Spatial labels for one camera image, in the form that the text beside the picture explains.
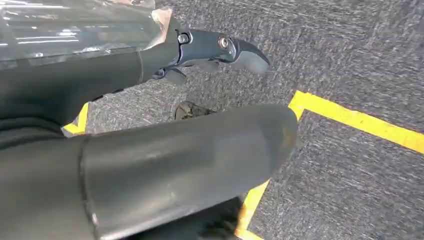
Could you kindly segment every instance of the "yellow floor marking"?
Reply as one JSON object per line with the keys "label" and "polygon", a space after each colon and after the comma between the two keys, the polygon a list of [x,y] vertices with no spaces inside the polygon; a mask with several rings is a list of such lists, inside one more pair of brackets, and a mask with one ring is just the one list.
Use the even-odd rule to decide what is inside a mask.
{"label": "yellow floor marking", "polygon": [[[319,96],[296,91],[288,107],[294,111],[298,121],[301,119],[304,110],[308,110],[424,154],[424,134],[398,127],[362,112],[349,110]],[[263,240],[248,231],[248,226],[268,186],[268,182],[250,190],[244,200],[239,216],[240,224],[235,231],[235,235],[243,240]]]}
{"label": "yellow floor marking", "polygon": [[75,135],[85,133],[86,132],[88,112],[89,112],[89,103],[87,102],[86,104],[84,104],[84,106],[82,106],[82,109],[79,112],[78,125],[70,123],[70,124],[64,126],[63,128],[66,131],[70,132],[71,134],[75,134]]}

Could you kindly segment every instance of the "transparent plastic sheet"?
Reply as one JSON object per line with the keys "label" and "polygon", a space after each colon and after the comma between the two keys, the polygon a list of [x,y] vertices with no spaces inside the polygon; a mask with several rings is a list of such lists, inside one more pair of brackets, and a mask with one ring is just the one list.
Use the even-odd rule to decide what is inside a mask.
{"label": "transparent plastic sheet", "polygon": [[161,44],[170,8],[154,0],[0,0],[0,70],[44,65]]}

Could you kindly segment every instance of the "screw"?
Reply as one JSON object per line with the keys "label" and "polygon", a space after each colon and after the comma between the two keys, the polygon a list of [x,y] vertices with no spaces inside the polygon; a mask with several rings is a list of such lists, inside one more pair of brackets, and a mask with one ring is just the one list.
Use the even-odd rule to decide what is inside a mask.
{"label": "screw", "polygon": [[218,44],[219,44],[219,47],[220,47],[222,50],[227,50],[227,48],[228,48],[228,44],[229,44],[228,37],[227,37],[227,36],[225,36],[225,35],[220,35],[220,36],[219,36],[219,39],[218,39]]}
{"label": "screw", "polygon": [[182,34],[178,35],[178,42],[179,42],[179,44],[186,44],[186,43],[190,42],[190,38],[187,34],[182,33]]}

